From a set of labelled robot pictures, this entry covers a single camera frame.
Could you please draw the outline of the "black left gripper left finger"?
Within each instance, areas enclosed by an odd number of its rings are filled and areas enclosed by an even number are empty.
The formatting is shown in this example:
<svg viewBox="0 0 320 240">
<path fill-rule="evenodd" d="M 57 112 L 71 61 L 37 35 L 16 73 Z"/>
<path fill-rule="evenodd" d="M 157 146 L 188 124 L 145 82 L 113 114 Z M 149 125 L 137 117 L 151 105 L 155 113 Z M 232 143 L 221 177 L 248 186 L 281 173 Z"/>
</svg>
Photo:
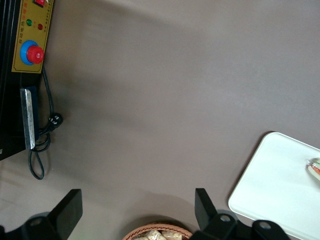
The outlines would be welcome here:
<svg viewBox="0 0 320 240">
<path fill-rule="evenodd" d="M 36 215 L 20 227 L 6 232 L 2 240 L 67 240 L 83 215 L 81 189 L 72 189 L 47 215 Z"/>
</svg>

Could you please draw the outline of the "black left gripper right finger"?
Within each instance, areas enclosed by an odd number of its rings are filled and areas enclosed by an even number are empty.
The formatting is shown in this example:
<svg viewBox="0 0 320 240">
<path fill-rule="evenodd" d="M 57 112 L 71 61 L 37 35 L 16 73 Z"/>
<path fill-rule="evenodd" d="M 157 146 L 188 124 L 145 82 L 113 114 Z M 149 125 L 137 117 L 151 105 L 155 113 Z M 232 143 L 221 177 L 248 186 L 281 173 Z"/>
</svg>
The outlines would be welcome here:
<svg viewBox="0 0 320 240">
<path fill-rule="evenodd" d="M 288 240 L 290 237 L 275 222 L 255 220 L 242 223 L 230 211 L 217 211 L 204 188 L 195 189 L 194 212 L 199 226 L 192 240 Z"/>
</svg>

